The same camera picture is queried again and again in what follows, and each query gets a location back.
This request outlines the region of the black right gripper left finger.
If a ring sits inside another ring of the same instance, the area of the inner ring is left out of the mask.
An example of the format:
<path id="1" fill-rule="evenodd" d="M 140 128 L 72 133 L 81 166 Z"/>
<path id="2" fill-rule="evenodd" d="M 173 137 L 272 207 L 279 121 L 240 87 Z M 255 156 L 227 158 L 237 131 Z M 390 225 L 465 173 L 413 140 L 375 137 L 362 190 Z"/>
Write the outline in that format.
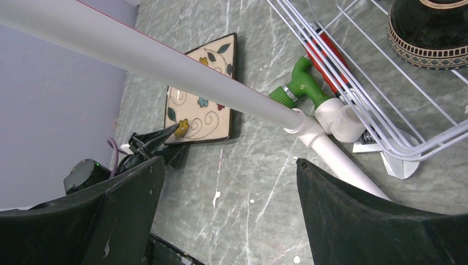
<path id="1" fill-rule="evenodd" d="M 163 158 L 29 210 L 1 212 L 2 264 L 141 264 Z"/>

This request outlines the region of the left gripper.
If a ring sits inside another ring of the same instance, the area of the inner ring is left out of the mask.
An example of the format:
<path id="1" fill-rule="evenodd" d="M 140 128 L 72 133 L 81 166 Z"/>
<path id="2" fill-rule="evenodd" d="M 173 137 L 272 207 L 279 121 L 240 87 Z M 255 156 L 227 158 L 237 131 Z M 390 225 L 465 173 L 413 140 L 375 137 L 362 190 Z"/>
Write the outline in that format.
<path id="1" fill-rule="evenodd" d="M 157 150 L 179 128 L 179 124 L 171 125 L 159 131 L 146 134 L 133 133 L 129 140 L 132 155 L 127 155 L 118 164 L 117 172 L 126 172 L 139 164 L 156 156 L 161 156 L 166 166 L 180 169 L 184 166 L 189 145 L 170 145 Z"/>

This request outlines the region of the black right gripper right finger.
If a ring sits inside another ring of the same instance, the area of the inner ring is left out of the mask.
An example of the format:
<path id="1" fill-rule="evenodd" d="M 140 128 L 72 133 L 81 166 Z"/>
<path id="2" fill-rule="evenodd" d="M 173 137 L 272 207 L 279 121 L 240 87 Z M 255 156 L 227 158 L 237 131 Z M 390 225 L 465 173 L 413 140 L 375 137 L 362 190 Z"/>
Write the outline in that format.
<path id="1" fill-rule="evenodd" d="M 315 264 L 466 264 L 467 215 L 397 204 L 300 158 L 296 180 Z"/>

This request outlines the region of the beige patterned bowl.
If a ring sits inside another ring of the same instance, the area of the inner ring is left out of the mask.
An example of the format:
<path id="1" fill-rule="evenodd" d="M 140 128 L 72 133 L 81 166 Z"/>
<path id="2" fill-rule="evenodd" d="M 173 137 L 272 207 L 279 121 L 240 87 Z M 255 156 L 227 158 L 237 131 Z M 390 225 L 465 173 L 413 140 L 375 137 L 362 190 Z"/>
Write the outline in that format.
<path id="1" fill-rule="evenodd" d="M 467 1 L 393 1 L 387 39 L 404 62 L 428 70 L 467 67 Z"/>

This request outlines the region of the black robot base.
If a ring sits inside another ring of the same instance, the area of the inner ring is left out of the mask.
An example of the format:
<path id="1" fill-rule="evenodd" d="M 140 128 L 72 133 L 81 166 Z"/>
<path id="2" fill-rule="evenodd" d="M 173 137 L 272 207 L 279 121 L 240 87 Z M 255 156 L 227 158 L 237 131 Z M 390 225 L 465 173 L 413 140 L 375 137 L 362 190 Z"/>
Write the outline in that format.
<path id="1" fill-rule="evenodd" d="M 150 233 L 148 238 L 142 264 L 204 265 L 203 262 L 153 233 Z"/>

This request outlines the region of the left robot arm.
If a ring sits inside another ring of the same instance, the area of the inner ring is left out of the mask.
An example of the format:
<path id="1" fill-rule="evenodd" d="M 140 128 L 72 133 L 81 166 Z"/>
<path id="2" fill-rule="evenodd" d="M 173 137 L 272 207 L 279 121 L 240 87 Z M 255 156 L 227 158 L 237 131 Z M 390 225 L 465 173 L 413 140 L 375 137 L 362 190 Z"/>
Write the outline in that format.
<path id="1" fill-rule="evenodd" d="M 185 163 L 189 145 L 165 143 L 181 128 L 181 125 L 174 124 L 146 134 L 133 133 L 127 147 L 118 146 L 112 137 L 107 138 L 107 143 L 114 151 L 113 167 L 108 169 L 91 158 L 82 160 L 71 169 L 70 174 L 63 180 L 66 194 L 69 195 L 106 181 L 157 156 L 163 158 L 166 166 L 174 169 L 181 168 Z"/>

